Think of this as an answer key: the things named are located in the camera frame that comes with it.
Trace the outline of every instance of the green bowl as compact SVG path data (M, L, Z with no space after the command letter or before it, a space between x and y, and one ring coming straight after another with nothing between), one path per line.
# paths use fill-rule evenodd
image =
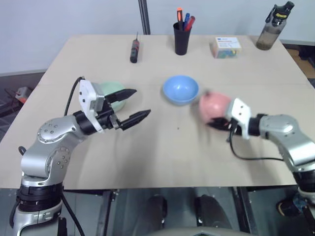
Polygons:
M105 83L102 83L101 85L101 88L103 90L103 93L104 95L108 95L108 94L111 94L111 93L114 93L114 92L117 92L119 90L122 90L122 89L125 89L125 87L119 83L119 82L105 82ZM124 107L126 101L120 101L120 102L114 102L112 103L112 108L114 110L114 112L117 112L119 111L121 108Z

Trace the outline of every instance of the water bottle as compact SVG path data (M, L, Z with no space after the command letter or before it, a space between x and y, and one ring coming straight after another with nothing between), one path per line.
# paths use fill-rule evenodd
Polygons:
M264 29L256 42L256 47L261 50L271 49L279 34L286 25L286 20L294 4L288 1L284 6L275 5L270 11Z

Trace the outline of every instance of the red marker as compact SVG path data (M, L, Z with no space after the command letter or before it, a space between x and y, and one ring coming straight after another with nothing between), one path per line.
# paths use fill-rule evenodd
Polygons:
M189 21L188 21L187 25L185 26L185 31L189 31L191 29L192 24L195 22L195 19L196 18L194 16L191 16L189 18Z
M181 7L177 8L177 21L178 21L179 30L184 30L183 29L183 10Z

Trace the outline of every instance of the pink ball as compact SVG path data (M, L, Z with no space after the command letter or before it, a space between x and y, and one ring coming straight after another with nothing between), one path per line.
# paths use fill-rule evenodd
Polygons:
M210 123L214 118L223 118L231 98L218 93L208 92L199 100L199 112L205 123Z

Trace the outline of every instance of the blue pen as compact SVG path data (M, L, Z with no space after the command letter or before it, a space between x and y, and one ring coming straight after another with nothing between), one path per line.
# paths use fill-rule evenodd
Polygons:
M185 21L184 21L184 29L185 29L185 26L187 25L187 23L188 23L188 21L189 21L189 16L190 16L190 14L189 14L189 13L186 13Z

